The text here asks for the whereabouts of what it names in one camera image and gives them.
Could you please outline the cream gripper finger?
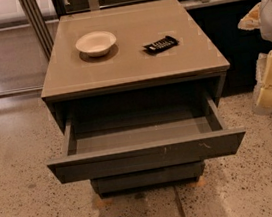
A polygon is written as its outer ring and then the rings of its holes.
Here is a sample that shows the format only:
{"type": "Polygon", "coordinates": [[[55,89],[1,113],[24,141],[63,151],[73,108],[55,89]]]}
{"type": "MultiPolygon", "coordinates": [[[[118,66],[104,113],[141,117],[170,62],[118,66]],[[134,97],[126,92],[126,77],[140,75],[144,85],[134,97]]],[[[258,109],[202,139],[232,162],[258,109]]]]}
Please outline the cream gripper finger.
{"type": "Polygon", "coordinates": [[[265,89],[257,86],[254,94],[256,97],[255,104],[257,107],[272,109],[272,88],[265,89]]]}
{"type": "Polygon", "coordinates": [[[260,27],[260,5],[261,3],[256,4],[252,9],[238,22],[238,29],[244,31],[252,31],[253,29],[259,29],[260,27]]]}

